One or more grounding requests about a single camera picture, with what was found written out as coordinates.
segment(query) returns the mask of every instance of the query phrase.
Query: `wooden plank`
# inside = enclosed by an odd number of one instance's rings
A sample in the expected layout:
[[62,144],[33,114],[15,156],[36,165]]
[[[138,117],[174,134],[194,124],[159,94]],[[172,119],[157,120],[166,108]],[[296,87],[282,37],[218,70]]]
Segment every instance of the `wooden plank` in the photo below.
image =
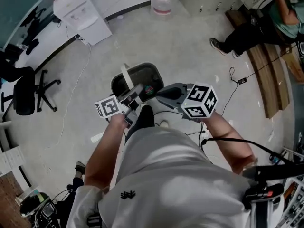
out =
[[[246,22],[245,17],[239,11],[227,11],[226,16],[234,27]],[[278,98],[275,89],[275,83],[268,66],[261,69],[268,63],[261,45],[251,48],[247,51],[252,67],[256,72],[256,79],[261,91],[266,118],[272,118],[278,111]]]
[[281,55],[284,61],[287,64],[287,67],[289,68],[290,72],[294,75],[297,82],[304,83],[304,73],[301,68],[300,59],[297,55],[293,53],[292,48],[281,48]]
[[271,44],[264,44],[267,60],[269,63],[270,71],[273,75],[275,83],[275,91],[278,98],[278,106],[280,110],[284,110],[290,103],[289,94],[287,89],[287,83],[285,74],[282,68],[282,64],[279,59],[279,55],[276,52],[276,47]]

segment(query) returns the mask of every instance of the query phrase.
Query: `gray floor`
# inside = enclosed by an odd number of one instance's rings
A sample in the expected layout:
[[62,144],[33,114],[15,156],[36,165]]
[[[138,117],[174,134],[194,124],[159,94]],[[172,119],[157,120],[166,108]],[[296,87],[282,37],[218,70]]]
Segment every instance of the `gray floor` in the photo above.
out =
[[[168,21],[152,19],[149,7],[110,21],[113,36],[92,47],[89,64],[68,107],[61,138],[63,116],[71,91],[87,62],[89,47],[75,41],[45,66],[48,81],[57,78],[62,81],[61,85],[48,91],[58,111],[52,112],[46,104],[41,113],[30,116],[16,115],[12,109],[9,111],[9,118],[13,121],[10,128],[12,139],[21,146],[26,161],[24,169],[34,185],[53,196],[65,190],[71,182],[75,162],[88,161],[97,145],[91,137],[102,133],[107,126],[107,122],[99,118],[94,102],[109,96],[111,79],[120,73],[124,63],[129,66],[142,62],[155,64],[165,85],[196,81],[213,85],[219,98],[217,111],[222,113],[236,87],[230,80],[229,68],[235,68],[235,79],[248,76],[253,72],[249,58],[246,53],[238,59],[232,55],[223,56],[210,46],[210,37],[225,39],[232,32],[224,15],[192,18],[181,5],[178,9]],[[154,112],[167,109],[155,101],[150,104]],[[278,151],[283,144],[293,144],[293,128],[290,127],[294,119],[293,104],[278,112],[273,119],[266,119],[255,76],[238,87],[224,117],[245,139],[270,149]],[[160,123],[162,119],[167,119],[172,128],[184,133],[200,129],[197,123],[181,120],[176,114],[162,113],[155,121]],[[197,134],[191,138],[198,142]],[[268,163],[268,155],[255,147],[253,150],[259,164]],[[215,164],[228,168],[214,143],[208,143],[205,152]]]

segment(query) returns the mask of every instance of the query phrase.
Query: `forearm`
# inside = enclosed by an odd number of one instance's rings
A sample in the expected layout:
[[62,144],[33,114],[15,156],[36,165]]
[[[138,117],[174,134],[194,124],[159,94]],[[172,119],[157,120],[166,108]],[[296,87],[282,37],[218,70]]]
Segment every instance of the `forearm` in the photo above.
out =
[[276,0],[282,20],[289,15],[289,8],[285,0]]
[[[210,118],[203,120],[211,135],[221,138],[243,139],[237,131],[219,114],[214,112]],[[247,143],[217,141],[218,147],[232,171],[240,174],[243,168],[255,160],[253,152]]]
[[278,4],[279,13],[284,24],[293,25],[299,23],[296,12],[289,9],[288,5],[286,4],[286,0],[276,0],[276,2]]
[[85,185],[100,189],[111,183],[124,128],[110,122],[85,169]]

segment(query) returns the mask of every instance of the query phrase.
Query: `seated person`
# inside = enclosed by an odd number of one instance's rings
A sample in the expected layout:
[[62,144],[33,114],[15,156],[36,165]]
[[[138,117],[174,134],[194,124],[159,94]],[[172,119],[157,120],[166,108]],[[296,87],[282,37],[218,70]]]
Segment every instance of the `seated person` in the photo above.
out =
[[237,58],[244,51],[260,44],[291,44],[297,41],[298,33],[304,34],[304,0],[291,5],[288,0],[276,0],[264,17],[237,27],[225,40],[210,39],[212,47],[223,55],[232,52]]

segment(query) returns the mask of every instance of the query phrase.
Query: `white cable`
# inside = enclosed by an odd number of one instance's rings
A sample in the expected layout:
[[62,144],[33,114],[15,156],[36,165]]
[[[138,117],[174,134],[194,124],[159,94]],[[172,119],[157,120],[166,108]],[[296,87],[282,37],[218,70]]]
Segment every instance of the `white cable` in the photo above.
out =
[[78,84],[78,81],[79,81],[79,79],[80,79],[82,73],[84,72],[85,68],[89,65],[90,56],[91,56],[91,45],[90,45],[90,44],[88,44],[88,45],[89,45],[89,47],[90,47],[90,51],[89,51],[89,56],[88,56],[88,59],[87,59],[87,63],[86,63],[86,65],[84,66],[84,68],[82,69],[82,71],[81,71],[81,73],[80,73],[80,75],[79,75],[79,77],[78,77],[78,79],[77,79],[77,82],[76,82],[76,84],[75,84],[75,86],[74,86],[74,88],[73,88],[73,90],[72,90],[70,99],[69,99],[69,101],[68,101],[68,103],[67,103],[67,106],[66,106],[66,113],[65,113],[64,116],[63,116],[61,134],[60,134],[60,137],[59,137],[59,139],[58,139],[58,142],[56,143],[55,146],[57,146],[57,145],[59,144],[60,140],[61,140],[61,137],[62,137],[62,134],[63,134],[63,130],[64,130],[64,128],[65,128],[65,117],[66,117],[66,115],[67,115],[68,105],[69,105],[70,102],[71,102],[71,99],[72,99],[72,95],[73,95],[73,93],[74,93],[74,90],[75,90],[75,88],[76,88],[76,86],[77,86],[77,84]]

